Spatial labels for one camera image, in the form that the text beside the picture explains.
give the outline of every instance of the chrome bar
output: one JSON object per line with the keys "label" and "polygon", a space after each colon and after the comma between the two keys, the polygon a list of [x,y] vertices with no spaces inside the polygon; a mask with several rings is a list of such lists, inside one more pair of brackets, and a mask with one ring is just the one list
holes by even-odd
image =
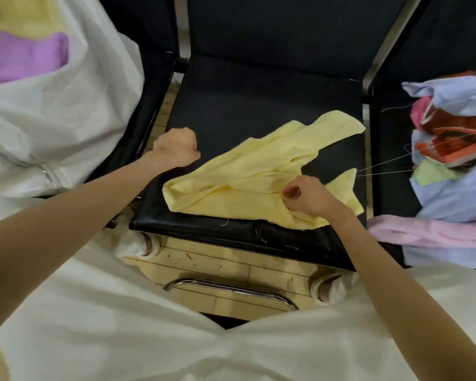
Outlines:
{"label": "chrome bar", "polygon": [[260,298],[266,298],[266,299],[273,299],[275,301],[280,301],[283,304],[285,304],[287,307],[289,307],[291,310],[299,310],[298,306],[291,301],[289,298],[286,298],[285,296],[282,296],[280,294],[275,294],[275,293],[269,293],[269,292],[264,292],[261,290],[251,290],[248,288],[238,288],[236,286],[231,286],[228,284],[223,284],[223,283],[214,283],[214,282],[208,282],[208,281],[203,281],[200,279],[193,279],[193,278],[180,278],[180,279],[175,279],[174,281],[171,281],[168,283],[166,286],[164,286],[164,290],[167,292],[184,284],[193,284],[196,286],[201,286],[203,288],[213,288],[216,290],[223,290],[225,292],[231,292],[231,293],[236,293],[236,294],[244,294],[247,296],[253,296],[253,297],[260,297]]}

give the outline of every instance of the hand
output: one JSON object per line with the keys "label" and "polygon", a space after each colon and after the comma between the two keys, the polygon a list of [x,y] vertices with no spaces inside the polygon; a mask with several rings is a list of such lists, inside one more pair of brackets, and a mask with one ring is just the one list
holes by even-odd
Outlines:
{"label": "hand", "polygon": [[160,158],[166,170],[189,166],[201,157],[196,134],[189,128],[173,128],[153,142],[152,153]]}
{"label": "hand", "polygon": [[286,186],[282,195],[289,210],[325,219],[338,212],[342,206],[346,207],[313,176],[298,176]]}

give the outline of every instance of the pink cloth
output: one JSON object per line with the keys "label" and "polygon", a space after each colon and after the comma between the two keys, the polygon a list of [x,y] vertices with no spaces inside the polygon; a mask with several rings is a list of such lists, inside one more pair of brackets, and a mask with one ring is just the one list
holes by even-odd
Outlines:
{"label": "pink cloth", "polygon": [[28,40],[0,31],[0,83],[59,70],[67,64],[68,53],[69,37],[65,33]]}
{"label": "pink cloth", "polygon": [[476,247],[476,222],[380,215],[368,220],[368,231],[380,242],[421,247]]}
{"label": "pink cloth", "polygon": [[420,131],[423,129],[423,126],[421,125],[421,120],[423,119],[423,115],[425,114],[425,111],[427,110],[431,101],[432,96],[422,97],[414,102],[413,107],[411,109],[411,120],[414,123],[414,127],[416,127],[416,129],[419,129]]}

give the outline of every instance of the forearm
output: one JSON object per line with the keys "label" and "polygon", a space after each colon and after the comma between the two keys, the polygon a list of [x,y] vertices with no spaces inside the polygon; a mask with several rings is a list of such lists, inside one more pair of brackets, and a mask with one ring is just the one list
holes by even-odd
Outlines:
{"label": "forearm", "polygon": [[476,346],[351,211],[329,219],[371,302],[420,381],[476,380]]}
{"label": "forearm", "polygon": [[0,221],[0,325],[163,171],[142,158]]}

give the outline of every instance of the yellow cloth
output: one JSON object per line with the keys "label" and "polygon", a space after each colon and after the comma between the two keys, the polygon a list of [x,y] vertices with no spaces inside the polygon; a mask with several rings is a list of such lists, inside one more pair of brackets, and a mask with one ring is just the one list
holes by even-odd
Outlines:
{"label": "yellow cloth", "polygon": [[[290,212],[282,190],[318,151],[365,127],[351,116],[332,111],[312,125],[291,121],[262,139],[247,139],[196,171],[165,183],[162,192],[171,211],[231,219],[266,219],[288,229],[316,229],[325,219]],[[354,195],[356,169],[326,187],[355,214],[363,208]]]}
{"label": "yellow cloth", "polygon": [[0,30],[33,39],[68,33],[54,0],[0,0]]}

